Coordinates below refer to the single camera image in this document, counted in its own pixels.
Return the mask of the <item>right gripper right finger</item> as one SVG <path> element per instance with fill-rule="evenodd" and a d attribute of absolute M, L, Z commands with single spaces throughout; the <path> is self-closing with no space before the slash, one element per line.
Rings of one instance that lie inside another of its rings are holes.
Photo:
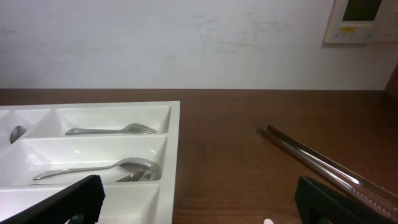
<path fill-rule="evenodd" d="M 394 223 L 308 176 L 298 179 L 295 203 L 302 224 Z"/>

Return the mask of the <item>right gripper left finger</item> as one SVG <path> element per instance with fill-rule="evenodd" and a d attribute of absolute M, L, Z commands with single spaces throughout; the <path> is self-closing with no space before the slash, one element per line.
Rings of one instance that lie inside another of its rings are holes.
<path fill-rule="evenodd" d="M 98 222 L 106 197 L 99 175 L 89 175 L 45 200 L 5 219 L 3 224 Z"/>

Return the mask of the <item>white plastic knife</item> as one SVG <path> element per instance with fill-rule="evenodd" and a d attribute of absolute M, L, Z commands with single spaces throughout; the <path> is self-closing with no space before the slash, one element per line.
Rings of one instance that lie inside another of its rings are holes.
<path fill-rule="evenodd" d="M 263 224 L 274 224 L 274 222 L 271 219 L 264 219 Z"/>

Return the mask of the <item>large steel spoon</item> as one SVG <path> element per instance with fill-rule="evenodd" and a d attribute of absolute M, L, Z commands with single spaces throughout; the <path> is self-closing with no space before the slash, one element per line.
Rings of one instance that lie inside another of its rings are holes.
<path fill-rule="evenodd" d="M 140 157 L 127 157 L 110 166 L 48 170 L 36 175 L 32 180 L 42 180 L 56 175 L 69 174 L 74 172 L 88 172 L 93 170 L 112 169 L 114 167 L 120 167 L 130 172 L 148 170 L 151 172 L 155 172 L 156 174 L 158 174 L 161 170 L 160 165 L 158 165 L 158 163 L 154 161 L 150 161 L 148 159 Z"/>
<path fill-rule="evenodd" d="M 140 170 L 129 174 L 117 182 L 145 182 L 159 180 L 161 177 L 161 171 L 159 170 Z"/>

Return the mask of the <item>long steel kitchen tongs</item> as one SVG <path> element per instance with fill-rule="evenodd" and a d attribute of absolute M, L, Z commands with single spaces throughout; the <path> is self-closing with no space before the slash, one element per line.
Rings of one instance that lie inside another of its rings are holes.
<path fill-rule="evenodd" d="M 264 138 L 311 168 L 352 199 L 397 223 L 397 194 L 394 192 L 353 172 L 271 125 L 263 125 L 260 132 Z"/>

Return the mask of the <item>steel fork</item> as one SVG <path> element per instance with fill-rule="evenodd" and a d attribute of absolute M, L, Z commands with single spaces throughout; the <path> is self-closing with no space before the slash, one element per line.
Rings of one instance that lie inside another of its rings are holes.
<path fill-rule="evenodd" d="M 78 134 L 156 134 L 157 131 L 143 124 L 132 123 L 122 129 L 86 129 L 72 128 L 65 132 L 65 135 Z"/>

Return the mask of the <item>small steel teaspoon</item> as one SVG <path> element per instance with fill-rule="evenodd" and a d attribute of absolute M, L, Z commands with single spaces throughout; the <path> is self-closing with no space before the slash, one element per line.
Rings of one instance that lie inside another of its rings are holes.
<path fill-rule="evenodd" d="M 27 132 L 27 129 L 23 126 L 16 126 L 10 133 L 9 141 L 11 144 L 16 142 L 21 136 Z"/>

